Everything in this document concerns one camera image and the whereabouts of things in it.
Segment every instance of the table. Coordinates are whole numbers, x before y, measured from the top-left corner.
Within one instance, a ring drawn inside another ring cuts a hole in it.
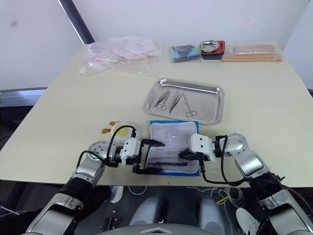
[[[143,104],[156,78],[107,70],[80,77],[83,46],[23,120],[0,152],[0,179],[58,183],[68,181],[79,154],[98,140],[110,121],[134,124],[149,136]],[[222,121],[200,125],[200,133],[215,137],[244,135],[290,187],[313,187],[313,99],[289,62],[223,63],[201,61],[171,64],[169,56],[158,78],[172,78],[221,86],[225,91]],[[132,167],[106,167],[100,185],[212,186],[202,177],[136,175]],[[242,176],[232,158],[225,161],[229,180]],[[206,162],[206,176],[221,180],[220,161]]]

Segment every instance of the stainless steel tray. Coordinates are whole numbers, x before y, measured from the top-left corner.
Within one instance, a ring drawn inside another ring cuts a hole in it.
[[[160,97],[168,91],[166,102],[161,102],[163,109],[156,106]],[[171,110],[176,94],[184,93],[176,106]],[[189,113],[188,105],[195,116]],[[217,86],[190,83],[185,81],[162,79],[152,87],[150,94],[144,104],[144,110],[152,115],[172,118],[177,120],[198,121],[200,124],[212,126],[218,124],[222,119],[224,104],[224,91]]]

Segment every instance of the clear plastic packaging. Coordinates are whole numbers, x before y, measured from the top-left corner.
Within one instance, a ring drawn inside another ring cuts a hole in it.
[[[105,42],[91,43],[83,56],[81,76],[101,73],[108,68],[141,75],[154,75],[158,70],[157,58],[161,55],[159,46],[151,38],[121,37],[109,38]]]
[[[173,63],[201,60],[201,55],[195,45],[184,45],[170,48]]]
[[[283,57],[275,45],[238,45],[225,49],[222,62],[282,62]]]

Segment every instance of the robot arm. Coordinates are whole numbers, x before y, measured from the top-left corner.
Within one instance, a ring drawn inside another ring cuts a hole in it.
[[[207,136],[193,134],[189,149],[183,151],[180,157],[194,160],[200,153],[206,156],[204,160],[215,161],[222,156],[224,142],[224,136],[216,137],[214,141]],[[249,148],[244,136],[228,135],[224,155],[235,159],[237,168],[249,182],[260,206],[268,213],[268,218],[279,235],[288,235],[294,231],[313,233],[312,221],[289,191],[282,187],[279,177],[272,174],[262,158]]]
[[[52,197],[28,226],[26,234],[73,234],[78,224],[77,218],[91,195],[93,188],[103,175],[106,165],[110,167],[117,167],[119,163],[133,165],[133,172],[138,174],[160,171],[161,169],[157,168],[140,169],[141,148],[145,144],[164,146],[164,144],[158,141],[139,141],[132,137],[124,143],[124,146],[112,144],[109,150],[109,158],[107,159],[109,143],[105,141],[93,143],[88,151],[83,152],[87,152],[87,157],[79,163],[70,180]]]
[[[277,233],[279,235],[287,235],[294,231],[313,233],[311,220],[289,191],[279,183],[279,177],[272,174],[262,158],[249,148],[244,136],[231,134],[227,140],[224,136],[212,140],[204,135],[193,134],[189,149],[183,151],[179,157],[199,160],[204,174],[203,160],[215,161],[221,157],[225,141],[224,155],[234,157],[237,168],[255,191],[259,204],[267,211]],[[77,218],[103,175],[106,165],[110,167],[117,167],[119,163],[133,165],[133,172],[137,174],[160,171],[161,169],[158,168],[140,168],[141,149],[145,144],[164,146],[154,140],[139,141],[134,137],[128,139],[124,146],[112,144],[110,150],[109,143],[105,141],[93,143],[89,147],[87,157],[77,166],[70,180],[29,225],[26,233],[73,234],[77,226]]]

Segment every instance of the red tray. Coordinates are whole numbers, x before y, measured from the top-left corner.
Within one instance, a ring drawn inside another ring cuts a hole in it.
[[[225,50],[225,41],[218,41],[220,44],[220,47],[217,48],[216,50],[212,51],[212,52],[202,52],[201,51],[201,55],[216,55],[216,54],[220,54],[223,53]]]

